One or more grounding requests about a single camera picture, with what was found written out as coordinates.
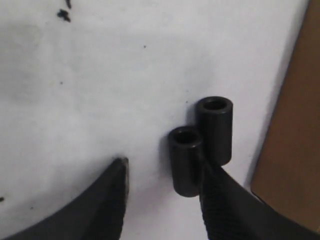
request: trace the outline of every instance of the black cylindrical spacer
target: black cylindrical spacer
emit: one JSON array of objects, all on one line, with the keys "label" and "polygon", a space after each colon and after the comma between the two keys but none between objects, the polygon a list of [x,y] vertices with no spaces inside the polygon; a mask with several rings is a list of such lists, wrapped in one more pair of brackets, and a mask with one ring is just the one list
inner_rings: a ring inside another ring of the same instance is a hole
[{"label": "black cylindrical spacer", "polygon": [[203,138],[196,127],[182,126],[168,135],[169,156],[175,191],[183,197],[199,194]]},{"label": "black cylindrical spacer", "polygon": [[209,96],[198,101],[195,115],[205,157],[226,165],[232,156],[233,103],[221,96]]}]

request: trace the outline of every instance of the black debris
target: black debris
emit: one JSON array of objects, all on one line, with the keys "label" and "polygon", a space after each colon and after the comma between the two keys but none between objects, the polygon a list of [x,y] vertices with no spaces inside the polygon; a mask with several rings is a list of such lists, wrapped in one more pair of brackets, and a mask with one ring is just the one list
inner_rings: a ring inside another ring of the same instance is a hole
[{"label": "black debris", "polygon": [[71,19],[69,17],[69,12],[63,9],[60,9],[60,11],[56,14],[58,18],[63,19],[64,21],[71,22]]},{"label": "black debris", "polygon": [[66,5],[67,5],[67,7],[68,7],[69,9],[71,9],[71,7],[72,7],[72,5],[71,5],[71,0],[65,0],[65,3],[66,3]]}]

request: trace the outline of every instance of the brown cardboard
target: brown cardboard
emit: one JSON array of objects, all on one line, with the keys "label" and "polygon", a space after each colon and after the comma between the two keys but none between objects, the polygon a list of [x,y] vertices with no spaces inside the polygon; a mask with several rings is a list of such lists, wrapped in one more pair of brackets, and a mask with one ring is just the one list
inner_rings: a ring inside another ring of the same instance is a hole
[{"label": "brown cardboard", "polygon": [[320,0],[309,3],[251,190],[320,232]]}]

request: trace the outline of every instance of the spacer hole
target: spacer hole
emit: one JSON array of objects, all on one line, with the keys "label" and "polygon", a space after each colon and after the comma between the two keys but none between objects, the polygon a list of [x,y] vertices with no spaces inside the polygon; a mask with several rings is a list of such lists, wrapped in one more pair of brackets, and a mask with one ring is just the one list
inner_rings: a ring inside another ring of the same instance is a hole
[{"label": "spacer hole", "polygon": [[222,100],[213,100],[209,102],[205,102],[203,107],[207,110],[214,111],[214,110],[221,110],[227,106],[227,103]]},{"label": "spacer hole", "polygon": [[174,140],[178,144],[192,144],[197,140],[198,136],[192,131],[182,131],[174,136]]}]

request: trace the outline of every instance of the white surface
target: white surface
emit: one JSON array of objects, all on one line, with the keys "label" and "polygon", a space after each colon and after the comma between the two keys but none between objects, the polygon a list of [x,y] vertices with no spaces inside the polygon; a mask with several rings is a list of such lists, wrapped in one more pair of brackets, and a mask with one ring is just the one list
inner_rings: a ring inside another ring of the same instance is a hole
[{"label": "white surface", "polygon": [[306,2],[73,0],[68,23],[64,0],[1,0],[0,239],[117,154],[131,171],[123,240],[206,239],[198,199],[173,191],[163,138],[200,98],[230,98],[226,169],[248,185]]}]

